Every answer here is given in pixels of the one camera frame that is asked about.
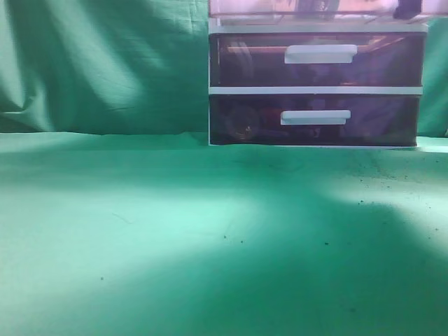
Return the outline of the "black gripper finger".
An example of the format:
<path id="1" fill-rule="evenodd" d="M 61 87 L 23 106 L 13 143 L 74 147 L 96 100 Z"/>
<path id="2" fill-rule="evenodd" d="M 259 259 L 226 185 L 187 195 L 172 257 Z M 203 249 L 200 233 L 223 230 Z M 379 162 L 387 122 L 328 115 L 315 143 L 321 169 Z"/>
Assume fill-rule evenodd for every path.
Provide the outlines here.
<path id="1" fill-rule="evenodd" d="M 420 14 L 420 0 L 398 0 L 394 18 L 414 18 Z"/>

